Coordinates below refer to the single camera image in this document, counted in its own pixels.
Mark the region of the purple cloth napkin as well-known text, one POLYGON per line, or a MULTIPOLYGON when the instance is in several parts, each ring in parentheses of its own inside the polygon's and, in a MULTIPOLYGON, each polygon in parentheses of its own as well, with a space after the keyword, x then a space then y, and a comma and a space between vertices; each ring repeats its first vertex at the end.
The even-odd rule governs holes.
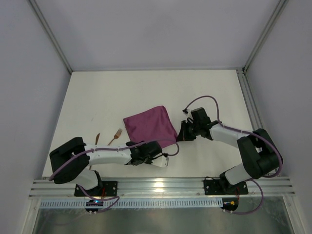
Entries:
POLYGON ((161 148, 176 142, 177 132, 164 106, 157 106, 145 112, 123 119, 130 141, 157 140, 161 148))

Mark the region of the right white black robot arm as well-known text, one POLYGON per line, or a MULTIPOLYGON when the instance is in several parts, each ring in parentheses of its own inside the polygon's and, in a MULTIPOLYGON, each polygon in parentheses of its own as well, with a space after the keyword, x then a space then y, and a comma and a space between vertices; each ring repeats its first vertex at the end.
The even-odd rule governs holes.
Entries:
POLYGON ((193 141, 201 136, 239 150, 242 163, 220 174, 217 180, 217 189, 223 194, 234 193, 246 181, 266 176, 283 165, 282 156, 264 129, 248 132, 225 126, 219 120, 211 121, 204 108, 190 113, 191 116, 181 122, 178 142, 193 141))

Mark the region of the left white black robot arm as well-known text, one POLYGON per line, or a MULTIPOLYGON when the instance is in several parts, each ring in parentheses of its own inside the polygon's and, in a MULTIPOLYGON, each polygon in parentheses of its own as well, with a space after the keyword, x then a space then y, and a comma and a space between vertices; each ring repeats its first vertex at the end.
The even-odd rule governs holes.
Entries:
POLYGON ((101 186, 99 173, 90 166, 100 164, 133 165, 148 164, 166 167, 165 157, 157 141, 127 142, 120 146, 98 146, 75 137, 50 153, 52 175, 55 184, 75 183, 85 190, 101 186))

